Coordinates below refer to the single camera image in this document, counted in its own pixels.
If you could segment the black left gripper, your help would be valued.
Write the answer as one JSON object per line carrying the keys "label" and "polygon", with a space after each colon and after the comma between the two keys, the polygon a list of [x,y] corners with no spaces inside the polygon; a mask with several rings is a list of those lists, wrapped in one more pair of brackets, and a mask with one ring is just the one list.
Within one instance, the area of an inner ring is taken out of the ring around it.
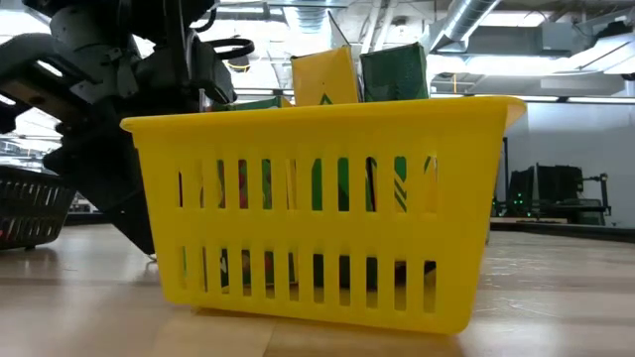
{"label": "black left gripper", "polygon": [[193,99],[107,98],[56,126],[62,145],[45,156],[52,170],[86,197],[144,254],[153,255],[148,208],[137,150],[120,127],[129,117],[194,112]]}

